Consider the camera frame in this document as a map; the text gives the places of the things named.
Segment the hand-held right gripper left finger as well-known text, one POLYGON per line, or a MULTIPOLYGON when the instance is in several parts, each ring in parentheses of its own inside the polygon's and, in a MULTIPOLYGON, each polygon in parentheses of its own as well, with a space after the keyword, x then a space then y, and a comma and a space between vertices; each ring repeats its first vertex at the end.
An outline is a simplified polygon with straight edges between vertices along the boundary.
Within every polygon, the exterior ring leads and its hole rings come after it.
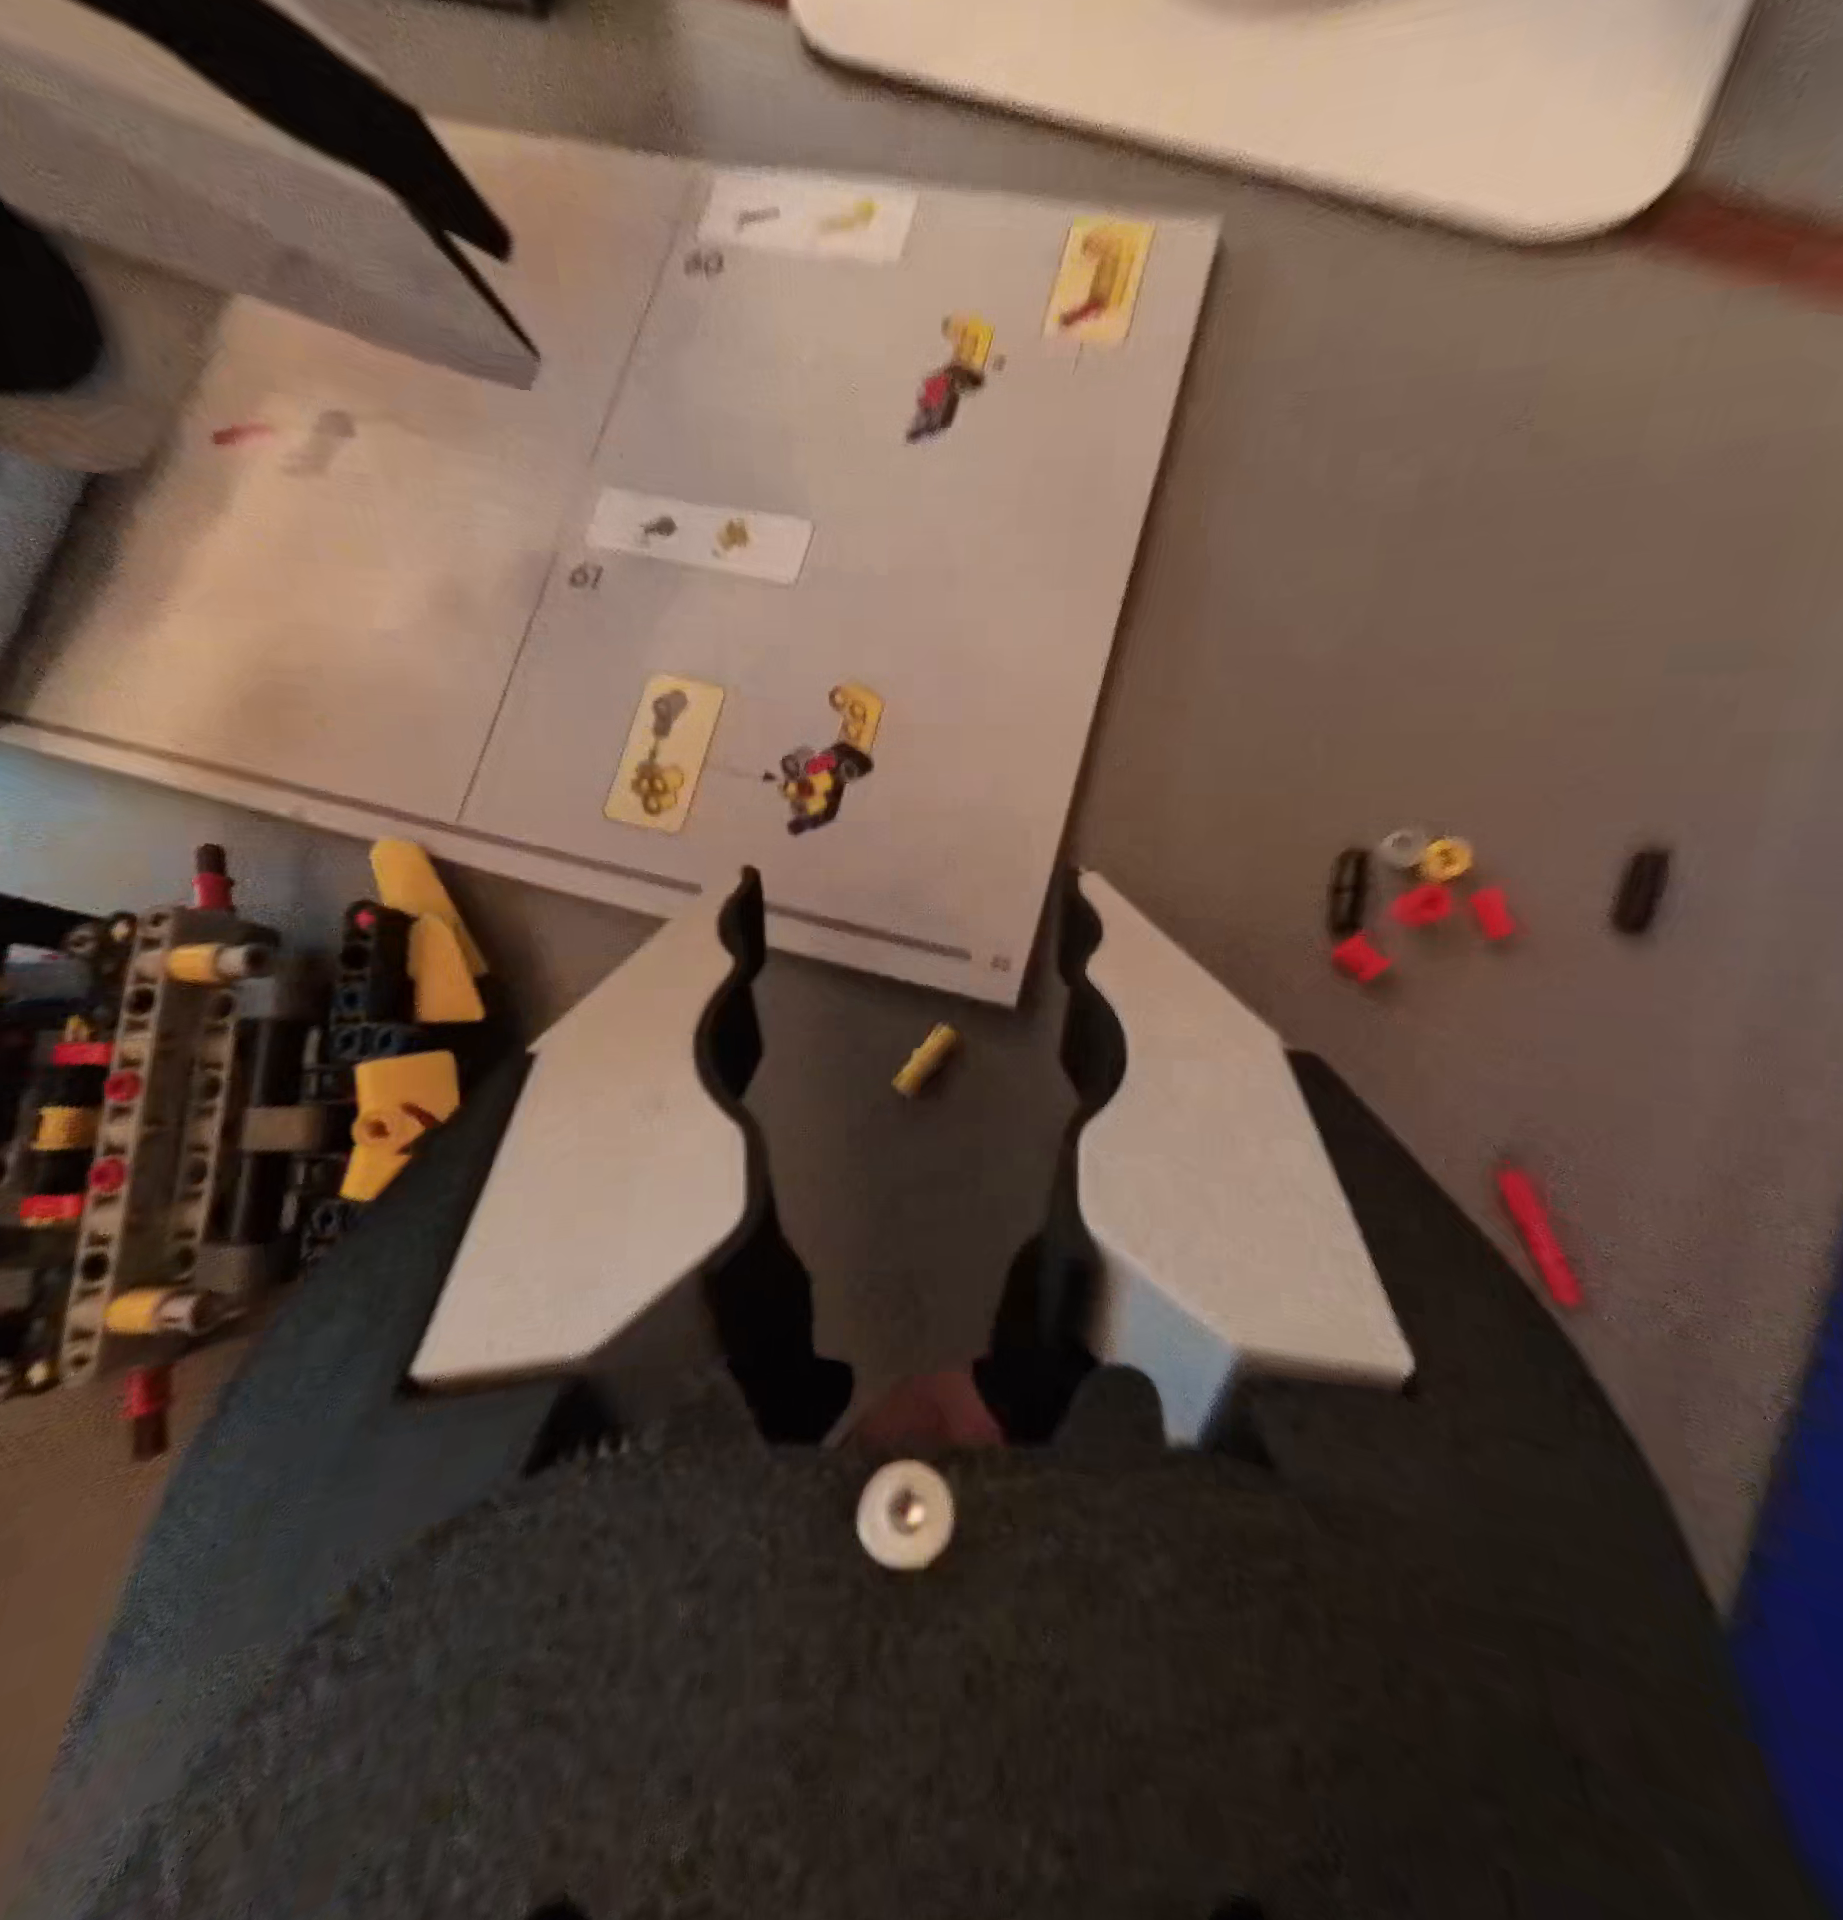
POLYGON ((822 1446, 855 1380, 813 1342, 747 1088, 764 884, 691 903, 529 1047, 408 1385, 577 1384, 648 1429, 726 1380, 769 1443, 822 1446))

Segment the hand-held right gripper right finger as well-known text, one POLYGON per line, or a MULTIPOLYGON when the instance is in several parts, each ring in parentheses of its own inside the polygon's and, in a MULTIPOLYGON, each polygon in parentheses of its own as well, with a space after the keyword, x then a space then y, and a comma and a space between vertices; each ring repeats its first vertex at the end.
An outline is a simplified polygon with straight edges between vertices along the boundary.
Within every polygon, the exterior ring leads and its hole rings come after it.
POLYGON ((1046 1213, 975 1361, 1009 1443, 1046 1443, 1097 1372, 1136 1372, 1168 1446, 1237 1446, 1246 1389, 1409 1389, 1410 1342, 1267 1018, 1106 876, 1058 886, 1068 987, 1046 1213))

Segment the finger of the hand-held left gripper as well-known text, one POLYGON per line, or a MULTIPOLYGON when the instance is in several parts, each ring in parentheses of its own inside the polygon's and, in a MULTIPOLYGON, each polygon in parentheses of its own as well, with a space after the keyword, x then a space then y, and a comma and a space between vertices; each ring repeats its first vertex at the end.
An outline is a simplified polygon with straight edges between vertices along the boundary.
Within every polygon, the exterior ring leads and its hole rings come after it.
POLYGON ((115 254, 470 380, 529 390, 539 368, 480 274, 510 260, 502 217, 295 5, 0 5, 0 200, 93 311, 92 260, 115 254))

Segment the lego car chassis model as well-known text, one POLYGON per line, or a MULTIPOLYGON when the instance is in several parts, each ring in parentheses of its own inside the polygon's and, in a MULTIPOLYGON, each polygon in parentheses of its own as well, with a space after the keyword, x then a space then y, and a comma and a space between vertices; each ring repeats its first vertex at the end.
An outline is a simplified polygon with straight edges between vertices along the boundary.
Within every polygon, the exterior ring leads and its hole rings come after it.
POLYGON ((319 1266, 480 1076, 486 963, 421 845, 379 841, 331 955, 181 903, 0 893, 0 1403, 153 1372, 319 1266))

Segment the lego instruction booklet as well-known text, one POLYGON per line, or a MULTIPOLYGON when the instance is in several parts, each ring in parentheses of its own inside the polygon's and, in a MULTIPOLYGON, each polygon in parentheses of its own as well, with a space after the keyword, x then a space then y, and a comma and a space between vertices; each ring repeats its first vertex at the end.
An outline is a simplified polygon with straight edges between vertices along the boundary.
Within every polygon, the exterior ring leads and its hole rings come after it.
POLYGON ((1017 1005, 1223 220, 437 134, 534 388, 229 305, 0 735, 1017 1005))

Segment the blue plastic bin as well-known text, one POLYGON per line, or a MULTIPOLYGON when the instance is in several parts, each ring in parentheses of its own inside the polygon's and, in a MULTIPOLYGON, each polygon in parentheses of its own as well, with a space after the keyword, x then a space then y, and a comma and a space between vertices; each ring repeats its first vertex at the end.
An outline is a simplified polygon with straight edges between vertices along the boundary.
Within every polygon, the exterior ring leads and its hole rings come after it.
POLYGON ((1843 1239, 1752 1530, 1728 1646, 1798 1861, 1843 1917, 1843 1239))

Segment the white board stand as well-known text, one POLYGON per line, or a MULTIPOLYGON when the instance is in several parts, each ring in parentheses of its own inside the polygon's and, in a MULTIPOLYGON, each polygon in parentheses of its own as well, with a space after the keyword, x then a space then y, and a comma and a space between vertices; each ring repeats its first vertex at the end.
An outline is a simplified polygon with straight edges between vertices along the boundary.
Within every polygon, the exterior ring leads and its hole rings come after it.
POLYGON ((1752 5, 792 5, 861 77, 1514 246, 1692 163, 1752 5))

